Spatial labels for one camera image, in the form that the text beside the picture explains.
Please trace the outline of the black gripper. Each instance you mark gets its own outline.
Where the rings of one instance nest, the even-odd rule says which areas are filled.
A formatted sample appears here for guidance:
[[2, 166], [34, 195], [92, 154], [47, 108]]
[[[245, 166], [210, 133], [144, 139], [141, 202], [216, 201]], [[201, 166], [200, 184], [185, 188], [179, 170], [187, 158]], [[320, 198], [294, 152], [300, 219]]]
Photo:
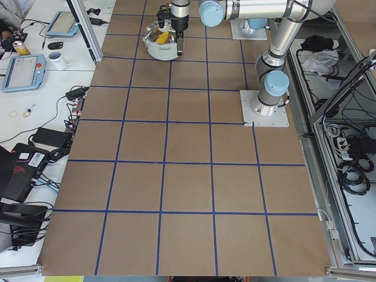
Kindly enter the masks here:
[[176, 31], [175, 38], [177, 40], [177, 55], [182, 56], [184, 50], [184, 31], [189, 26], [189, 17], [183, 18], [173, 17], [171, 19], [171, 26]]

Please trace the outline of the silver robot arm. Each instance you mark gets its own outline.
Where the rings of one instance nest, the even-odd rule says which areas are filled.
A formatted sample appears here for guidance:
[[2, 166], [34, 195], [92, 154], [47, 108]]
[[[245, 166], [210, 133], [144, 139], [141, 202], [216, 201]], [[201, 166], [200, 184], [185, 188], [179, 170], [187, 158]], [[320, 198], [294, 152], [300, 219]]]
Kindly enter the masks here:
[[289, 86], [283, 68], [294, 38], [303, 22], [323, 16], [334, 4], [335, 1], [200, 1], [199, 15], [203, 25], [210, 28], [223, 21], [281, 19], [268, 49], [256, 62], [260, 91], [250, 104], [255, 114], [272, 116]]

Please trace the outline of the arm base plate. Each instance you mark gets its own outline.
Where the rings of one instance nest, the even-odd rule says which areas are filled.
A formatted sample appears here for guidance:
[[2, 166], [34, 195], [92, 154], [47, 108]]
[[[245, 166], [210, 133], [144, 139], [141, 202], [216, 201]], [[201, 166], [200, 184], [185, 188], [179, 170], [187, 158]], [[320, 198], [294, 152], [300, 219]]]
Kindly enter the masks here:
[[266, 106], [259, 101], [258, 90], [241, 90], [240, 101], [244, 126], [289, 127], [287, 112], [281, 97], [278, 104]]
[[267, 40], [268, 19], [235, 19], [231, 22], [232, 38], [237, 40]]

